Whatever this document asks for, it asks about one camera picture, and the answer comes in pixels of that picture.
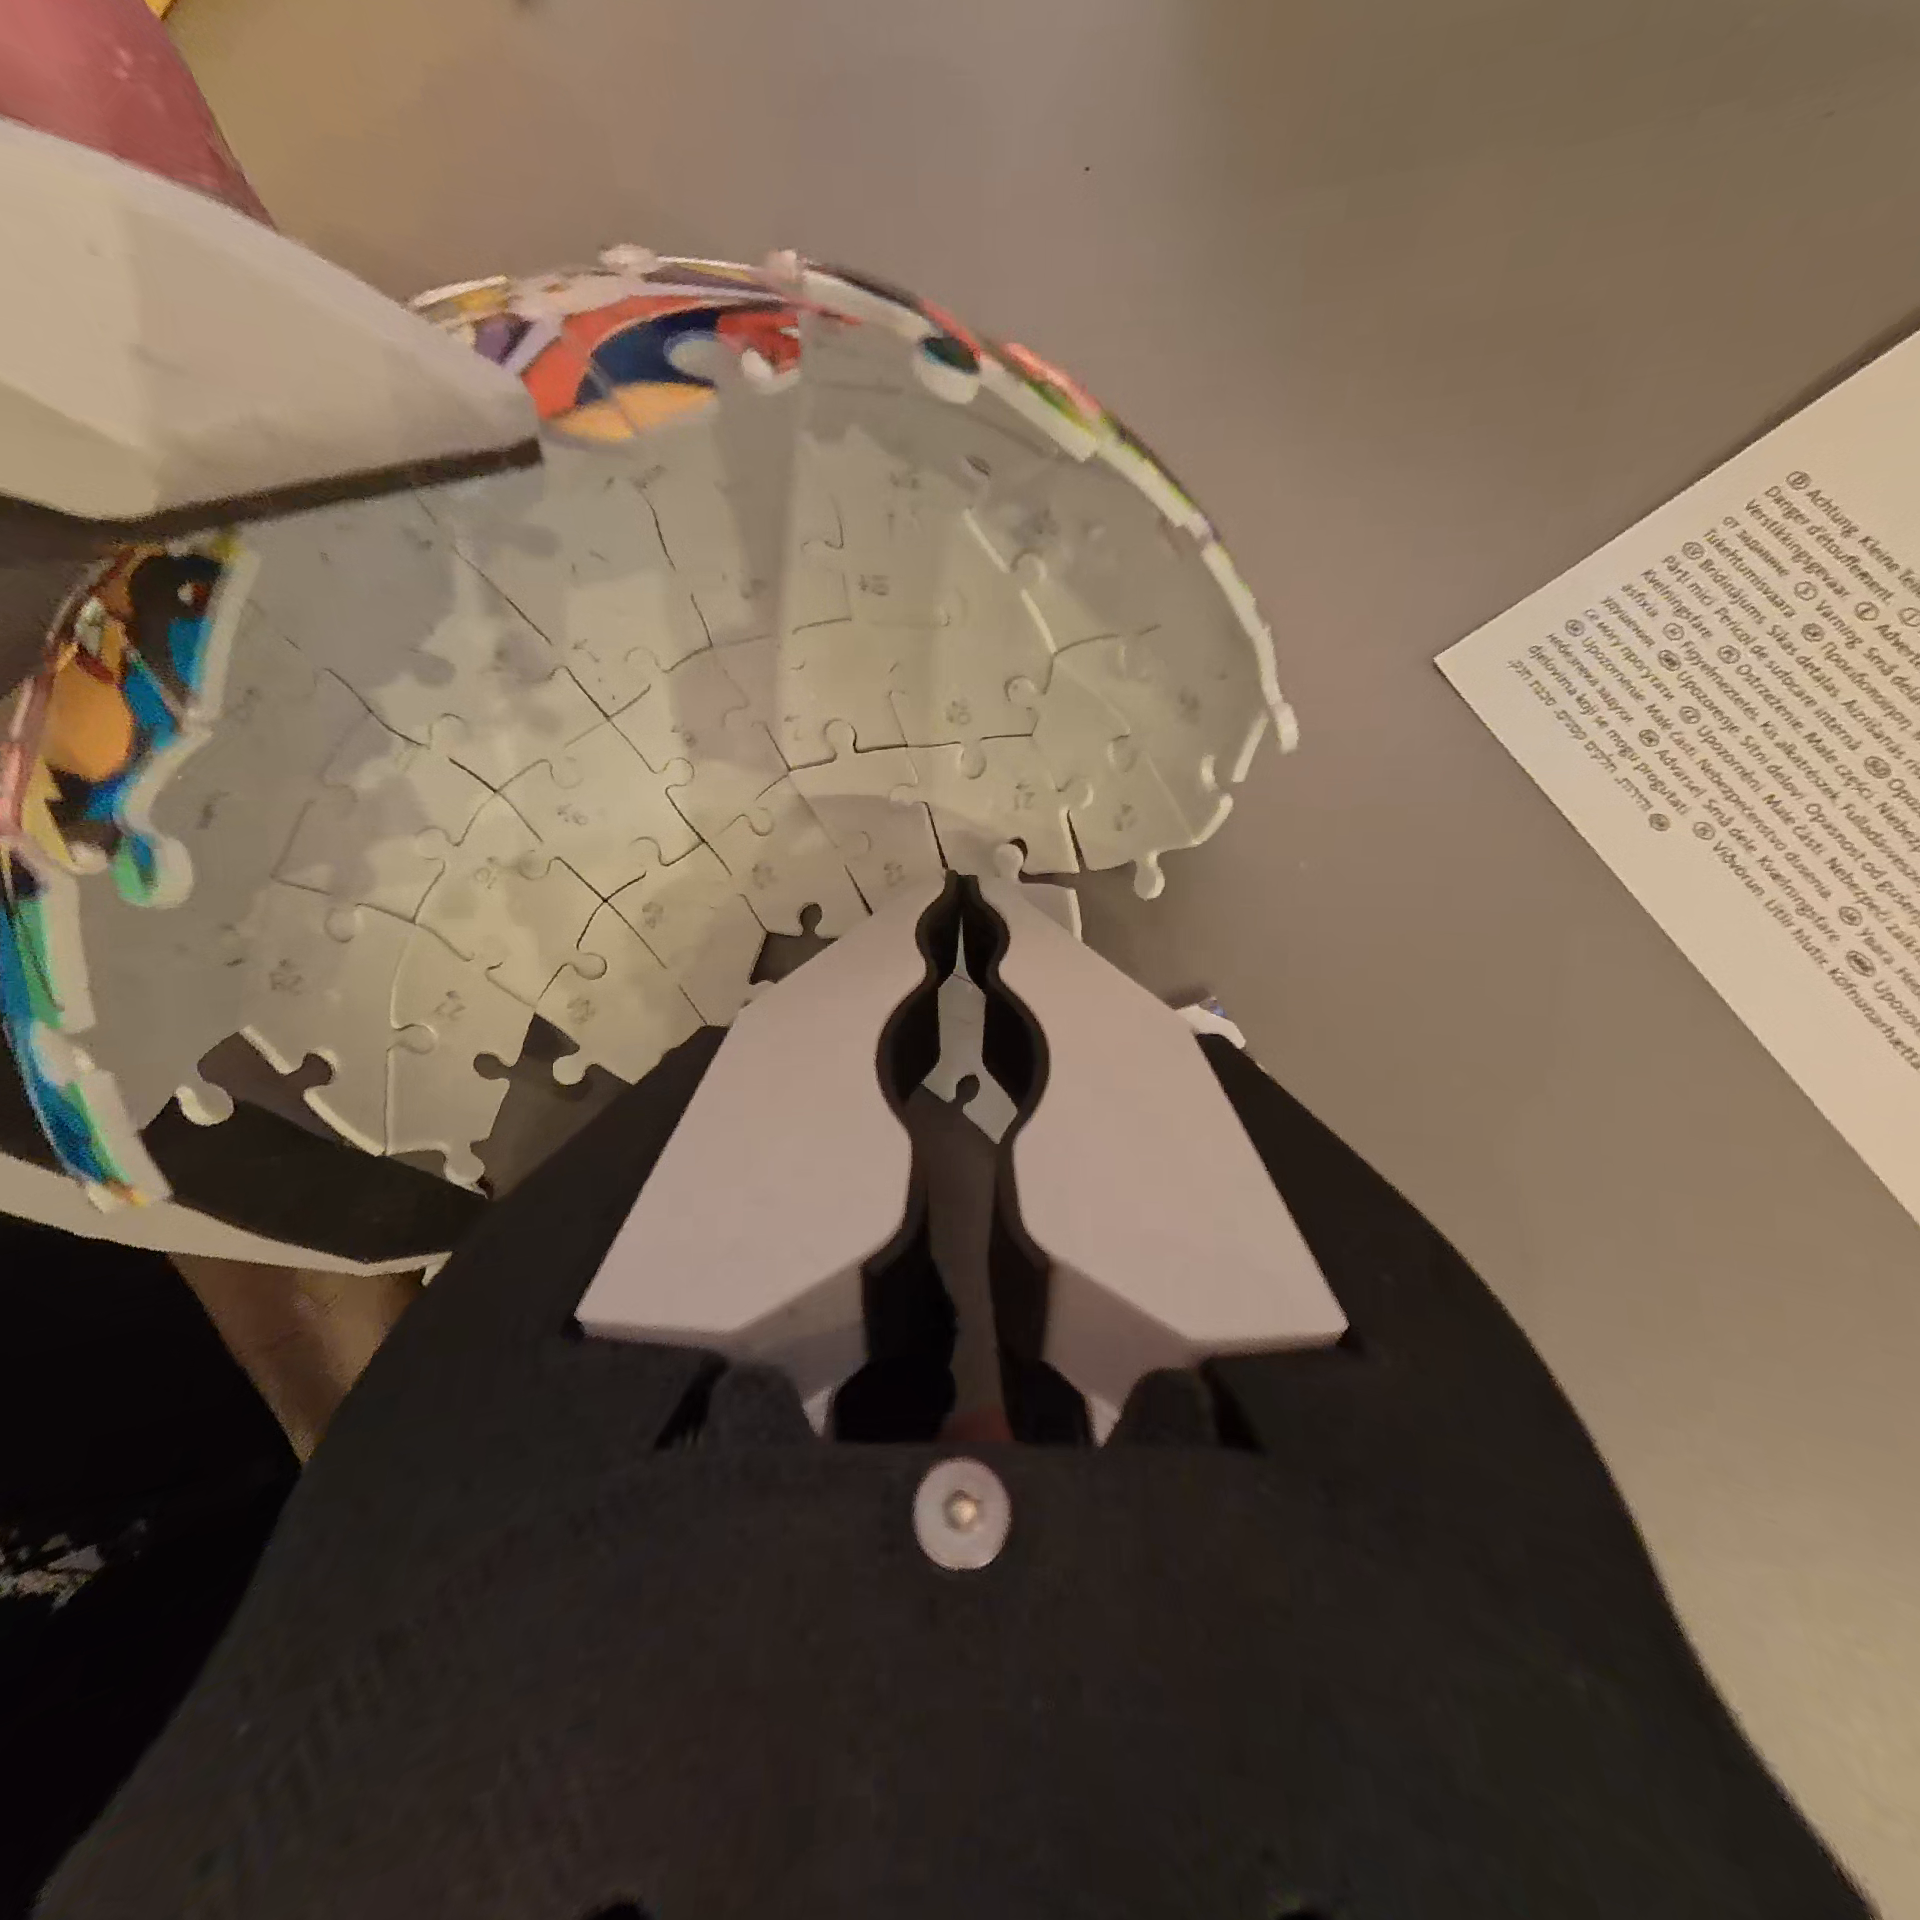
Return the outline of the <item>person's beige trousers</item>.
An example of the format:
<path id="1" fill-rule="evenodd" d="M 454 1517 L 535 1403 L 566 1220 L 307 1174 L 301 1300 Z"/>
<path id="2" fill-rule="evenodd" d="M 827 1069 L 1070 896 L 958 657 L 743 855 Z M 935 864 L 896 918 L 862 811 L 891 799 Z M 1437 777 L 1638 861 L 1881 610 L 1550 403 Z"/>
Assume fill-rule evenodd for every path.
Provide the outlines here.
<path id="1" fill-rule="evenodd" d="M 423 1297 L 427 1275 L 328 1270 L 177 1251 L 226 1354 L 307 1465 L 373 1354 Z"/>

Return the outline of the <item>person's left hand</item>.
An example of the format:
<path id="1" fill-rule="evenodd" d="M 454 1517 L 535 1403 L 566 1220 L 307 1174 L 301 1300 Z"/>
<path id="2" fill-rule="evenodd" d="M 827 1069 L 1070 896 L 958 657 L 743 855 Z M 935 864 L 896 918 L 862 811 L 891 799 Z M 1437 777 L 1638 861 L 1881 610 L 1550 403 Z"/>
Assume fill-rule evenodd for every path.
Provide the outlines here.
<path id="1" fill-rule="evenodd" d="M 5 2 L 5 120 L 272 224 L 151 2 Z"/>

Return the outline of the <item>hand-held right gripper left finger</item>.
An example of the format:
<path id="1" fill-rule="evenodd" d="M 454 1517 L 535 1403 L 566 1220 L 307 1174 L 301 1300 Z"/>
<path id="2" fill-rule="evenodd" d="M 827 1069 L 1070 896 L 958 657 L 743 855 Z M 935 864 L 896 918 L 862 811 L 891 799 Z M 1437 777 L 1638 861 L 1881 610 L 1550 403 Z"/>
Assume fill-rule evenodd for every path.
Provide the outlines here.
<path id="1" fill-rule="evenodd" d="M 958 901 L 950 871 L 757 983 L 578 1300 L 589 1340 L 781 1368 L 827 1429 L 868 1361 L 864 1270 L 921 1210 L 901 1102 Z"/>

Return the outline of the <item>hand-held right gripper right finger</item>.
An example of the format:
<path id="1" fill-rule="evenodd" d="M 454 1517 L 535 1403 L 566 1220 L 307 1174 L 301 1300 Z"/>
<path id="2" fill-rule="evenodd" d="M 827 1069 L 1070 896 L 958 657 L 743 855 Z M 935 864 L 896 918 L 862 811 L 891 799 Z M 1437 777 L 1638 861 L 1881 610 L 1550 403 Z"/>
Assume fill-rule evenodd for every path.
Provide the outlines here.
<path id="1" fill-rule="evenodd" d="M 1204 1031 L 1057 926 L 965 883 L 994 1147 L 991 1315 L 1023 1441 L 1100 1441 L 1142 1379 L 1349 1331 Z"/>

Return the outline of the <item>white puzzle piece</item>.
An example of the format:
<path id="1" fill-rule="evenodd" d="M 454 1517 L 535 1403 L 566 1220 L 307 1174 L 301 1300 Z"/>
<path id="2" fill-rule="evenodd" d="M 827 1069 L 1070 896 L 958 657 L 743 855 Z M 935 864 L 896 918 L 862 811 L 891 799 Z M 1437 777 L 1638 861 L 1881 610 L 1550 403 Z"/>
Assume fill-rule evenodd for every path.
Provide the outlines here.
<path id="1" fill-rule="evenodd" d="M 956 1115 L 971 1120 L 982 1138 L 999 1144 L 1014 1120 L 1017 1102 L 990 1069 L 990 997 L 971 978 L 965 961 L 946 974 L 935 997 L 935 1064 L 926 1075 L 926 1092 L 945 1100 Z"/>

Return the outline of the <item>white instruction sheet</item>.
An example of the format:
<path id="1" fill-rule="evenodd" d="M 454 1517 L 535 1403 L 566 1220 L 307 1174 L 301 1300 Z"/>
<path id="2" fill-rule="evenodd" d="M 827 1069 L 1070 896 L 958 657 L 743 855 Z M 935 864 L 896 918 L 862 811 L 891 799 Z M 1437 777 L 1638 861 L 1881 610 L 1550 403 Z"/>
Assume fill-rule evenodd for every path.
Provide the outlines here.
<path id="1" fill-rule="evenodd" d="M 1915 1217 L 1915 332 L 1437 668 Z"/>

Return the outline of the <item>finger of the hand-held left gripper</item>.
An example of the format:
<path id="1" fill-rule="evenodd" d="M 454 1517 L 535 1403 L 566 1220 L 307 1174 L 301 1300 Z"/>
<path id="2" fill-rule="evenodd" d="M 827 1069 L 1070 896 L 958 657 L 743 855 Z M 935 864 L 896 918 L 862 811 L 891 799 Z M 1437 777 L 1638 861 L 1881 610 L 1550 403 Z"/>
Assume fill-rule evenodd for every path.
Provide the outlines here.
<path id="1" fill-rule="evenodd" d="M 5 120 L 5 695 L 81 567 L 540 461 L 527 389 L 188 183 Z"/>
<path id="2" fill-rule="evenodd" d="M 484 1210 L 475 1189 L 277 1112 L 213 1127 L 159 1112 L 147 1147 L 171 1193 L 100 1207 L 55 1168 L 35 1115 L 5 1112 L 5 1217 L 168 1256 L 405 1270 L 443 1260 Z"/>

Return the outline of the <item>partly built puzzle ball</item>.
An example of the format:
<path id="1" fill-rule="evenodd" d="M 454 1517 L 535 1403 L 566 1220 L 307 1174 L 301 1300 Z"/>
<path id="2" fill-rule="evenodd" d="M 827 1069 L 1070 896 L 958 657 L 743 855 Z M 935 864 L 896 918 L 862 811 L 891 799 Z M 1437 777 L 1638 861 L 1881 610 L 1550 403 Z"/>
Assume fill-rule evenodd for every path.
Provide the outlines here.
<path id="1" fill-rule="evenodd" d="M 188 1199 L 234 1039 L 475 1189 L 536 1026 L 639 1081 L 811 915 L 1157 897 L 1296 750 L 1212 518 L 1014 340 L 801 255 L 415 309 L 530 465 L 59 559 L 5 672 L 5 1142 L 100 1207 Z"/>

